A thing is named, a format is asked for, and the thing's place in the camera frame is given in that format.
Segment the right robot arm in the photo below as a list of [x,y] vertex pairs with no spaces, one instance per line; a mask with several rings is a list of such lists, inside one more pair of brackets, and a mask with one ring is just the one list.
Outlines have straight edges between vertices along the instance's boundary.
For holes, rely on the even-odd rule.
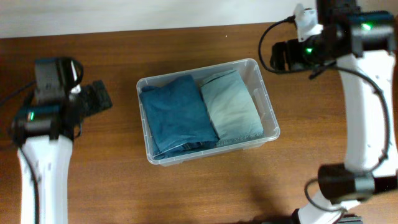
[[392,81],[396,64],[394,16],[364,12],[356,1],[298,4],[287,18],[297,38],[276,43],[270,71],[310,72],[315,79],[336,70],[343,84],[347,150],[344,162],[320,166],[311,180],[319,190],[286,223],[360,223],[348,210],[397,190],[397,146]]

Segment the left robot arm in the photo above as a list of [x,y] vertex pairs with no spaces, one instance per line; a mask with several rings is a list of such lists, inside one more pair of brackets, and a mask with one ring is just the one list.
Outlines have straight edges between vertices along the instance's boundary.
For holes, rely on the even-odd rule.
[[12,124],[22,175],[21,223],[67,223],[68,168],[83,120],[112,107],[101,80],[81,86],[83,65],[71,57],[34,63],[35,89]]

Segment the light grey jeans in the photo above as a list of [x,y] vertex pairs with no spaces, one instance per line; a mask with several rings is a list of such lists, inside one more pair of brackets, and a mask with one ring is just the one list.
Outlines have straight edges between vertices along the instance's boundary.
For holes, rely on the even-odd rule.
[[264,136],[256,106],[237,70],[210,75],[201,81],[200,91],[219,138],[217,147]]

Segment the blue jeans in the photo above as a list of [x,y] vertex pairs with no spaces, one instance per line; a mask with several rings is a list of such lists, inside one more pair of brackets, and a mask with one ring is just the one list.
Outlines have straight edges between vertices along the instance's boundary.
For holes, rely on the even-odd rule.
[[162,87],[145,86],[139,97],[155,144],[154,159],[212,149],[219,141],[192,76]]

